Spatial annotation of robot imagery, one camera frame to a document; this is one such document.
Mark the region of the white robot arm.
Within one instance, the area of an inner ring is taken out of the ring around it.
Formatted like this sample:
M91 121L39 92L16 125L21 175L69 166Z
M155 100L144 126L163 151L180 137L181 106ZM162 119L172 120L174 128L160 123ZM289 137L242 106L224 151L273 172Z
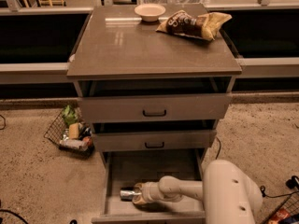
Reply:
M179 202L183 196L202 201L206 224L255 224L254 215L263 204L257 184L226 160L212 161L201 181L180 180L167 175L158 182L137 183L132 202Z

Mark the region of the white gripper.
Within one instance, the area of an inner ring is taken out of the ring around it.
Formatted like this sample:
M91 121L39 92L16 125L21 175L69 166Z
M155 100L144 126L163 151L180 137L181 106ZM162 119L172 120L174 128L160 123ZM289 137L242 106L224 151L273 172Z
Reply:
M134 185L135 192L141 192L132 199L135 205L144 205L146 203L154 203L163 198L163 194L159 189L157 182L136 183Z

